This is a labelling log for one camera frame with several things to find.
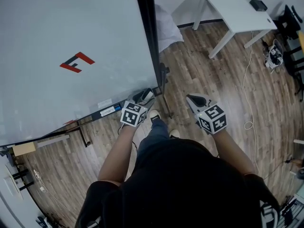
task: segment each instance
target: wooden floor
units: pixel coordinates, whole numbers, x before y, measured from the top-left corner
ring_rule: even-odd
[[[182,138],[189,138],[205,145],[217,155],[210,136],[200,130],[186,105],[188,93],[208,94],[220,102],[228,118],[227,131],[239,146],[254,161],[254,133],[244,130],[244,123],[251,121],[242,82],[248,64],[250,49],[243,45],[251,39],[251,33],[235,35],[215,56],[209,52],[225,35],[224,23],[210,23],[199,27],[183,29],[185,42],[171,45],[161,53],[161,61],[170,68],[166,98],[174,118],[169,119],[163,102],[159,99],[154,108],[161,112],[169,129],[177,128]],[[265,40],[270,44],[272,35]],[[279,202],[286,195],[293,194],[302,184],[289,173],[291,164],[281,164],[289,154],[303,157],[303,147],[293,144],[293,139],[303,139],[303,104],[294,96],[297,86],[284,67],[279,73],[264,66],[261,42],[253,45],[252,62],[247,72],[245,89],[251,103],[256,130],[256,161],[260,176],[265,178],[278,165],[278,169],[265,180]],[[46,213],[62,218],[66,226],[73,227],[84,201],[87,188],[96,180],[105,157],[117,138],[120,113],[113,114],[83,127],[86,139],[92,145],[85,148],[79,133],[71,138],[38,149],[24,155],[20,161],[41,173],[50,193],[39,190],[39,183],[29,188],[37,204]],[[134,138],[137,145],[150,130],[145,121]],[[129,173],[132,172],[136,152],[133,151]]]

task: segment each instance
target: person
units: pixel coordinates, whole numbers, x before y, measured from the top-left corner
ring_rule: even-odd
[[[76,222],[86,227],[262,227],[260,200],[279,205],[226,130],[212,137],[220,158],[168,133],[156,110],[127,174],[136,128],[125,126],[91,184]]]

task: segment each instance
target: white desk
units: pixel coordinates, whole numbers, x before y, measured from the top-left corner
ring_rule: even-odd
[[[250,0],[200,0],[196,20],[193,25],[194,30],[197,30],[199,27],[200,19],[207,5],[206,1],[216,9],[229,28],[223,39],[211,51],[209,58],[213,58],[236,33],[261,30],[259,34],[244,45],[247,48],[270,30],[276,29],[276,25],[270,16],[266,12],[255,11],[249,3]]]

